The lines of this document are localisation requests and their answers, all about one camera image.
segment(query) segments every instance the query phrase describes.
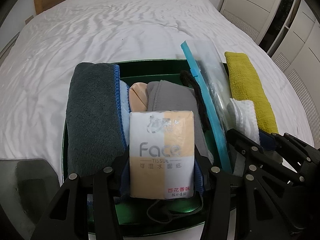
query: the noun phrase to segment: black strap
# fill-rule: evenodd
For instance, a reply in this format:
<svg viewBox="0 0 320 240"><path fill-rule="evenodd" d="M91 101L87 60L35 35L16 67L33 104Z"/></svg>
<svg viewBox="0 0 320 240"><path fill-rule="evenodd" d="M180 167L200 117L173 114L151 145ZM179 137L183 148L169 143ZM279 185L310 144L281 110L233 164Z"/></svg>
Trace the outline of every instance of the black strap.
<svg viewBox="0 0 320 240"><path fill-rule="evenodd" d="M320 164L317 166L314 184L311 187L311 198L309 199L309 211L311 213L311 222L308 227L297 238L298 240L316 240L319 239L320 223Z"/></svg>
<svg viewBox="0 0 320 240"><path fill-rule="evenodd" d="M210 130L211 126L207 116L207 108L205 107L199 84L196 82L194 77L188 71L185 70L182 70L180 72L180 81L185 87L189 87L189 85L192 86L196 95L198 112L202 123L202 129L204 132Z"/></svg>

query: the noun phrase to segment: white duvet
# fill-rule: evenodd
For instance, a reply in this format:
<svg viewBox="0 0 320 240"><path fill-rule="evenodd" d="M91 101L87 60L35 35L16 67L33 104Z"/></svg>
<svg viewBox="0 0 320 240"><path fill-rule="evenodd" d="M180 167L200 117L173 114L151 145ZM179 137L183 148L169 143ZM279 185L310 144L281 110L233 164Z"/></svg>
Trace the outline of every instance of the white duvet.
<svg viewBox="0 0 320 240"><path fill-rule="evenodd" d="M185 40L246 53L279 132L313 145L305 111L284 74L208 0L67 0L20 33L0 68L0 158L44 158L60 182L68 90L80 62L185 58Z"/></svg>

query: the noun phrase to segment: gray cloth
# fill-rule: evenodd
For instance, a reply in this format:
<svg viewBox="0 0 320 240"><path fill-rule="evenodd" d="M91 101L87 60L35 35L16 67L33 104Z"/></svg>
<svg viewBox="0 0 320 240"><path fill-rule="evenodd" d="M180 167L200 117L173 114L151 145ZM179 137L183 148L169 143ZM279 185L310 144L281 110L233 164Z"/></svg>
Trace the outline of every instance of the gray cloth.
<svg viewBox="0 0 320 240"><path fill-rule="evenodd" d="M193 89L180 86L165 80L150 82L148 90L148 111L176 110L192 111L195 120L195 144L202 156L208 157L213 163L202 131L197 101Z"/></svg>
<svg viewBox="0 0 320 240"><path fill-rule="evenodd" d="M123 154L119 82L118 65L76 66L66 111L69 174L95 174Z"/></svg>
<svg viewBox="0 0 320 240"><path fill-rule="evenodd" d="M242 177L244 172L244 166L245 166L245 157L237 152L233 175Z"/></svg>

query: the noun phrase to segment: light blue cloth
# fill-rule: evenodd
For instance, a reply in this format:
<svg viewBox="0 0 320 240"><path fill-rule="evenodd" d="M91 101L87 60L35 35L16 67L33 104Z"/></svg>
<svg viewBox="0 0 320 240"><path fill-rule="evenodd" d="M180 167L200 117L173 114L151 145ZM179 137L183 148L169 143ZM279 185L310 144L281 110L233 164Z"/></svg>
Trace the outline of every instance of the light blue cloth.
<svg viewBox="0 0 320 240"><path fill-rule="evenodd" d="M120 80L120 101L121 101L121 118L124 138L127 146L129 145L129 86Z"/></svg>

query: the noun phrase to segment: wrinkled fabric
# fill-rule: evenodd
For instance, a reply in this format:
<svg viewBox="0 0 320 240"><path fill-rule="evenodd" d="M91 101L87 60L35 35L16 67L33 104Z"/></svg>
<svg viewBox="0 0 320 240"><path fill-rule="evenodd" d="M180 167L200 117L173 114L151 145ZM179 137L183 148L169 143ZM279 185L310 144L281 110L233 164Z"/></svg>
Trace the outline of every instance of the wrinkled fabric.
<svg viewBox="0 0 320 240"><path fill-rule="evenodd" d="M260 145L259 128L257 124L254 103L251 100L235 100L230 98L227 110L233 120L236 130Z"/></svg>
<svg viewBox="0 0 320 240"><path fill-rule="evenodd" d="M313 145L292 85L253 40L209 0L66 0L32 19L0 68L0 158L43 158L62 183L61 148L68 90L80 62L185 58L185 40L214 42L248 55L279 133Z"/></svg>

